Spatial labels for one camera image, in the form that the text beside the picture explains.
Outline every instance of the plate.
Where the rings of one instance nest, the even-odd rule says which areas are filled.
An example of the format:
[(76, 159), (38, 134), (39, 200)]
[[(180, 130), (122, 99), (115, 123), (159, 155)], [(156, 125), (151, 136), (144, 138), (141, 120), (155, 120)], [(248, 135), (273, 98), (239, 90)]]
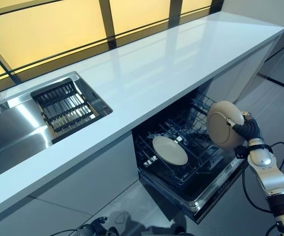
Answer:
[(207, 131), (211, 140), (222, 149), (234, 149), (245, 140), (226, 124), (229, 118), (236, 124), (243, 124), (241, 111), (231, 102), (215, 103), (207, 113)]
[(152, 143), (158, 156), (165, 162), (177, 166), (187, 164), (187, 153), (174, 140), (165, 136), (156, 136)]

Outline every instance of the open dishwasher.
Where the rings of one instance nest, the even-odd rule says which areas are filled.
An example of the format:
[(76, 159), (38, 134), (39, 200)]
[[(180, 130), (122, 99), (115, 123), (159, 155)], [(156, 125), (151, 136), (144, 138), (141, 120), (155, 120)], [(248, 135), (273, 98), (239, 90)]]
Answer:
[[(141, 178), (196, 223), (239, 177), (245, 163), (210, 140), (206, 115), (213, 103), (197, 90), (192, 91), (133, 130)], [(152, 144), (156, 136), (178, 143), (188, 162), (177, 166), (162, 160)]]

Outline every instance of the black cable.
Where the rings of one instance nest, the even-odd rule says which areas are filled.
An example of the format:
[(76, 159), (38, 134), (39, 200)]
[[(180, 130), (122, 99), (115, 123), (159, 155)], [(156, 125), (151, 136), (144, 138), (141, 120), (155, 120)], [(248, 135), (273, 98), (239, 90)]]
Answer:
[(245, 196), (246, 196), (248, 202), (249, 202), (255, 209), (258, 209), (258, 210), (263, 211), (263, 212), (266, 212), (266, 213), (272, 213), (270, 210), (266, 210), (266, 209), (262, 209), (262, 208), (258, 207), (257, 205), (255, 205), (255, 204), (253, 203), (253, 201), (251, 201), (251, 199), (250, 199), (250, 197), (249, 197), (249, 195), (248, 195), (248, 193), (247, 193), (247, 189), (246, 189), (245, 171), (246, 171), (246, 169), (244, 169), (243, 172), (242, 172), (242, 187), (243, 187), (243, 189), (244, 189), (244, 193), (245, 193)]
[(269, 234), (271, 233), (271, 231), (276, 227), (276, 224), (275, 225), (272, 225), (268, 231), (266, 232), (265, 236), (269, 236)]
[[(274, 147), (274, 146), (277, 145), (277, 144), (283, 144), (283, 145), (284, 145), (284, 142), (277, 142), (277, 143), (274, 143), (274, 144), (271, 145), (271, 147)], [(284, 158), (283, 158), (283, 161), (282, 161), (282, 163), (281, 163), (281, 166), (279, 167), (280, 170), (282, 169), (283, 165), (284, 165)]]
[(55, 233), (55, 234), (53, 234), (53, 235), (49, 235), (49, 236), (55, 236), (55, 235), (58, 235), (58, 234), (61, 234), (61, 233), (64, 233), (64, 232), (69, 232), (69, 231), (77, 231), (77, 230), (63, 230), (63, 231), (60, 231), (60, 232), (58, 232), (58, 233)]

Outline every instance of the cabinet door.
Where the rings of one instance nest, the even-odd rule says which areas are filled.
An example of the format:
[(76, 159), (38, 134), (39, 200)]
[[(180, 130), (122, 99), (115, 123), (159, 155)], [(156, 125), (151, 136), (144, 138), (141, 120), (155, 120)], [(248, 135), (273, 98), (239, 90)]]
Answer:
[(226, 100), (245, 63), (246, 59), (215, 76), (207, 89), (206, 96), (214, 101)]
[[(91, 215), (26, 197), (0, 214), (0, 236), (48, 236), (75, 229)], [(60, 234), (67, 236), (71, 232)]]
[(272, 48), (272, 43), (248, 55), (231, 68), (213, 78), (206, 96), (215, 101), (236, 101), (245, 89), (248, 82), (258, 72), (265, 57)]
[(31, 195), (94, 215), (137, 179), (129, 132)]

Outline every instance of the countertop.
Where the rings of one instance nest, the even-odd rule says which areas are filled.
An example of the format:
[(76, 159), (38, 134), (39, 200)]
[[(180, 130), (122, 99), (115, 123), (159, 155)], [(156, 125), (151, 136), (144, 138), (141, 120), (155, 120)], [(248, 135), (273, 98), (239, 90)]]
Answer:
[(197, 88), (284, 28), (218, 12), (53, 71), (0, 101), (76, 71), (113, 112), (0, 175), (0, 212)]

